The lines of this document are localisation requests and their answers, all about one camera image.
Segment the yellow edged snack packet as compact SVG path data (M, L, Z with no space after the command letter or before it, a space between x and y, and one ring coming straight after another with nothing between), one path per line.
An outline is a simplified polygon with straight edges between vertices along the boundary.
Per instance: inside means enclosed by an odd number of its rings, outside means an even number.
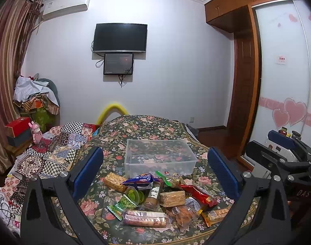
M221 222L225 216L228 214L230 208L223 208L218 210L211 210L202 212L201 215L205 221L207 227L210 227L216 223Z

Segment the red snack bag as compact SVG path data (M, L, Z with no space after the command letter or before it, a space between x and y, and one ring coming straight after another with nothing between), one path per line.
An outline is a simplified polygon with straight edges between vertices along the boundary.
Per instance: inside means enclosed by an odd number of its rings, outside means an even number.
M197 199L202 205L213 207L218 204L215 198L203 193L199 188L194 185L179 184L179 187L186 193L190 194L193 198Z

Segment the green striped snack packet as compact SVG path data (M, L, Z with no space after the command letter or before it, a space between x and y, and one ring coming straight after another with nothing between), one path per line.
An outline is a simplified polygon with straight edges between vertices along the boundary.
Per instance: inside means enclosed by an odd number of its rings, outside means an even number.
M114 205L107 206L107 209L110 211L112 215L119 221L123 220L123 213L126 210L133 210L138 206L130 200L127 195L122 195L121 199Z

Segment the square cracker pack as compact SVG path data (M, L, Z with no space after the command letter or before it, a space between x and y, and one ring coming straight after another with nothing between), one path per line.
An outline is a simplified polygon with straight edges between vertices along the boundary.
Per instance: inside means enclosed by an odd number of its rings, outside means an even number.
M113 189L116 190L120 193L124 193L127 189L125 185L123 185L123 182L126 181L126 178L119 176L115 173L109 173L103 178L103 183Z

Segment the clear bag fried snacks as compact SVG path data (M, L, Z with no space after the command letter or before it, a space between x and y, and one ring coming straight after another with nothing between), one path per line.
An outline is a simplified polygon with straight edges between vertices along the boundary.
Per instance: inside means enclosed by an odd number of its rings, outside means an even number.
M168 211L169 217L176 223L180 231L185 231L201 214L201 205L193 197L185 199L185 204L172 207Z

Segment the green jelly cup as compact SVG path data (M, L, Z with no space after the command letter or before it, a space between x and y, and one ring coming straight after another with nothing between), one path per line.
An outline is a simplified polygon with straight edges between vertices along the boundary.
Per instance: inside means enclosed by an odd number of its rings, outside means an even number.
M136 190L134 187L128 187L125 195L136 205L141 205L145 201L145 194L143 191Z

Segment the green zip cookie bag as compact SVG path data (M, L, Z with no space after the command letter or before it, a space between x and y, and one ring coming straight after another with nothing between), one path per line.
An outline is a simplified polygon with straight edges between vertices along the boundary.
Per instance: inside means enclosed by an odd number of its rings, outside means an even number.
M155 174L160 177L168 187L180 188L181 185L184 185L184 180L178 173L170 175L156 171Z

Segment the long pink biscuit pack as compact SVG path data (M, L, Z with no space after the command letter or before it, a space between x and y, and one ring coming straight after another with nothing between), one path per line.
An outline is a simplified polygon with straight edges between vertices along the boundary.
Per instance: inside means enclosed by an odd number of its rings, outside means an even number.
M122 215L126 225L141 227L167 227L170 221L164 212L126 210Z

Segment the blue snack bag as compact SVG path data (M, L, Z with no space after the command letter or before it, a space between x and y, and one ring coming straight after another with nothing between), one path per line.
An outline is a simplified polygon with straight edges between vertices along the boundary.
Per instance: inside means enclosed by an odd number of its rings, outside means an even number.
M152 174L143 174L130 178L121 183L126 187L133 187L136 190L150 190L155 183L160 183L159 178L155 178Z

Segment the brown round cracker sleeve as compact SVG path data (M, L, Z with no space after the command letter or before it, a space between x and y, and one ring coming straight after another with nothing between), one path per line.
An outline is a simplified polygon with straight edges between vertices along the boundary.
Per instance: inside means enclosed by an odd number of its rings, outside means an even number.
M159 179L153 182L152 188L150 189L147 198L144 202L144 207L154 210L159 202L160 194L163 190L163 180Z

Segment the clear plastic storage box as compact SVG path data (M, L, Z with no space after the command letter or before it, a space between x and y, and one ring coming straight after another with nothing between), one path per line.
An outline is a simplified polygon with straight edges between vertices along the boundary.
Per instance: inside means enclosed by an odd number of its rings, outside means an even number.
M141 174L190 175L198 159L184 139L129 139L124 156L124 174L133 178Z

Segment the patchwork quilt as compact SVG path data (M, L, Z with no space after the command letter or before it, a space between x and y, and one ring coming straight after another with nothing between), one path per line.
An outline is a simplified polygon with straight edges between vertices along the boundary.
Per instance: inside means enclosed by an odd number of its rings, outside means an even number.
M23 206L29 179L37 174L41 179L58 176L74 164L77 151L86 144L100 125L69 122L56 126L42 135L39 143L33 144L16 157L0 192L6 203L19 209Z

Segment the white sliding door hearts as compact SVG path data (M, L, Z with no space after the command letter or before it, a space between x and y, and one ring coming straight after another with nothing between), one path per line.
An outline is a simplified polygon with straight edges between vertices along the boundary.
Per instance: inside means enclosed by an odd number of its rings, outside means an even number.
M251 138L297 131L311 147L311 11L302 0L256 6L261 88Z

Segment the pink plush toy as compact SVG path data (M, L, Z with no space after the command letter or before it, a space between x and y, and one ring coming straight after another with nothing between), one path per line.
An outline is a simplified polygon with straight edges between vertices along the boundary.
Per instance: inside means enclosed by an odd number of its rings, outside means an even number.
M38 125L34 121L31 121L30 123L28 123L28 125L32 131L32 137L33 137L34 144L38 144L40 142L40 140L42 139L42 136L43 136L43 134L40 130L40 125Z

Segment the red box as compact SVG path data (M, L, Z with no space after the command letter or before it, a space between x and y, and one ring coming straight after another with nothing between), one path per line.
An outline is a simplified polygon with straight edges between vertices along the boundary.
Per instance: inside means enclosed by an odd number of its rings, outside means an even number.
M29 124L31 123L31 119L29 117L20 117L16 120L8 123L6 128L6 136L16 138L24 131L29 129Z

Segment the floral green bedspread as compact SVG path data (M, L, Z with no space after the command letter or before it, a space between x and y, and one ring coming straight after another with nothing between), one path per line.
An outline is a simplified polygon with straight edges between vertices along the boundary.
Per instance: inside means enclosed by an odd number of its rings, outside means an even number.
M92 151L103 156L74 200L109 244L204 244L234 203L208 150L179 122L117 117L76 152L73 167Z

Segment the yellow foam tube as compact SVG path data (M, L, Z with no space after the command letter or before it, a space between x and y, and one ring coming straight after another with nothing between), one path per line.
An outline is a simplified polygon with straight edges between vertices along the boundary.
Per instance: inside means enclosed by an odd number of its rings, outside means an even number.
M118 113L120 115L128 115L128 111L119 103L111 103L105 107L105 109L100 113L96 124L101 125L112 113Z

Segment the pile of clothes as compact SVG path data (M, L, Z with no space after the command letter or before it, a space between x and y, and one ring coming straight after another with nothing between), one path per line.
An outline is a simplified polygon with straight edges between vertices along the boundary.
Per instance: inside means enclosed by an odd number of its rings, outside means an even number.
M40 125L44 133L60 121L60 100L53 81L32 77L18 77L14 89L13 103L20 115L29 117Z

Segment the wooden wardrobe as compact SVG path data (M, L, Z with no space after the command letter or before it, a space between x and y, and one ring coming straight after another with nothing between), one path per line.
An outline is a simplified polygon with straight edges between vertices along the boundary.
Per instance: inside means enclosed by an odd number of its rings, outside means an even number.
M233 143L229 154L252 170L244 154L260 99L260 37L253 6L277 0L205 0L206 23L220 32L233 34L233 87L228 130Z

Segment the striped red curtain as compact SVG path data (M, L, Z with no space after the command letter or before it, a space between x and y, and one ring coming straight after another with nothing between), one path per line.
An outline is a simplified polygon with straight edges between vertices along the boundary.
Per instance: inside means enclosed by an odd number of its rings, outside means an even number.
M19 117L13 95L40 15L42 0L6 0L0 9L0 175L10 167L4 146L6 124Z

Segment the white air conditioner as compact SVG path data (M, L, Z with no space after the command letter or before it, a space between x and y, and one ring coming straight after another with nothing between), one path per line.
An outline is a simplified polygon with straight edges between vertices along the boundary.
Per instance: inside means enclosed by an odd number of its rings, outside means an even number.
M72 13L88 10L90 0L53 0L45 2L42 15L43 20L50 20Z

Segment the small dark wall screen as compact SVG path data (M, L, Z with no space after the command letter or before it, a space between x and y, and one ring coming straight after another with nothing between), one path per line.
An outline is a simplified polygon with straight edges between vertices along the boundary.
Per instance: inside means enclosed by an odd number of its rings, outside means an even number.
M106 53L103 62L104 75L131 75L133 73L133 54Z

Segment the black wall television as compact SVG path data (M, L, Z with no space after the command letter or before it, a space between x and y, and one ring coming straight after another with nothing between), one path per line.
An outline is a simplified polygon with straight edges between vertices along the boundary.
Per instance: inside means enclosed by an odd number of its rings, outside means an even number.
M98 23L92 43L92 52L145 53L147 24Z

